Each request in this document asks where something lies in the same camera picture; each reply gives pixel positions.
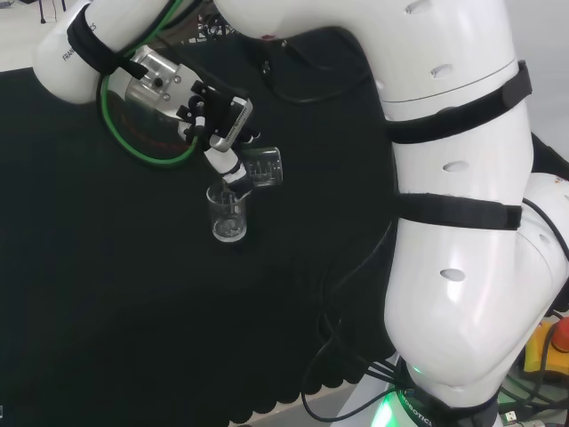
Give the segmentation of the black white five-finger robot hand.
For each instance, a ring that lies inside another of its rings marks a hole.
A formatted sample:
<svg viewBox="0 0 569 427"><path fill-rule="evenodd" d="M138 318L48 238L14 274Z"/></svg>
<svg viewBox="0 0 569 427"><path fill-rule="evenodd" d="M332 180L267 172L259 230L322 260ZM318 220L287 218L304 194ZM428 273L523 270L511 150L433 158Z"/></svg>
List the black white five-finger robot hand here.
<svg viewBox="0 0 569 427"><path fill-rule="evenodd" d="M204 152L208 163L221 177L227 187L238 197L249 195L253 189L252 179L246 166L233 149L221 152L209 148Z"/></svg>

